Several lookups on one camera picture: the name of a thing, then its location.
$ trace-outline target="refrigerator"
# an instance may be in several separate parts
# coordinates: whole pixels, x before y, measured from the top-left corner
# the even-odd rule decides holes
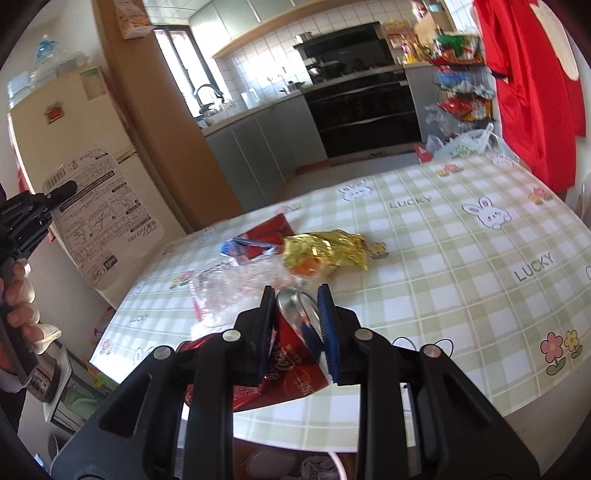
[[[100,68],[89,65],[33,90],[10,116],[18,161],[33,193],[42,192],[47,179],[63,165],[98,146],[110,152],[129,188],[163,227],[164,234],[149,245],[149,251],[127,258],[125,265],[121,262],[112,283],[96,288],[118,308],[154,254],[186,233],[140,160]],[[72,258],[64,239],[54,232]]]

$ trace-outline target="crushed soda can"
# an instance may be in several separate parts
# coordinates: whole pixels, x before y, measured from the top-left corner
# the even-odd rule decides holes
[[[328,386],[330,375],[319,329],[318,309],[310,293],[282,288],[277,293],[275,336],[267,373],[258,387],[234,386],[234,411],[303,398]],[[208,339],[184,342],[178,351],[199,348]],[[187,405],[192,396],[193,386],[189,385],[185,395]]]

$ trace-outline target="window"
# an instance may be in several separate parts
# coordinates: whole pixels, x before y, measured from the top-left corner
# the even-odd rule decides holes
[[[191,114],[195,118],[200,117],[207,111],[208,104],[218,102],[223,93],[203,58],[191,29],[183,25],[166,25],[156,27],[154,32]],[[215,90],[210,87],[200,89],[208,84]]]

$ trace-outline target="human hand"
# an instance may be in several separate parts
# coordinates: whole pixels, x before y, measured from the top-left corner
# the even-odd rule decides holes
[[[38,324],[39,311],[32,305],[35,291],[27,278],[30,271],[31,267],[26,260],[17,261],[12,268],[12,284],[6,288],[6,292],[4,280],[0,278],[0,298],[3,297],[4,301],[14,308],[8,314],[8,324],[20,329],[22,337],[33,345],[35,353],[42,353],[61,332],[53,325]],[[10,374],[15,372],[1,343],[0,368]]]

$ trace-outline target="white cable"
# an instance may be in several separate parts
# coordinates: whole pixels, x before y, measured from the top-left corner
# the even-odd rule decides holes
[[[340,480],[347,480],[347,472],[345,472],[345,467],[343,466],[343,462],[340,461],[339,456],[334,452],[329,452],[329,457],[333,461],[336,471],[339,473]]]

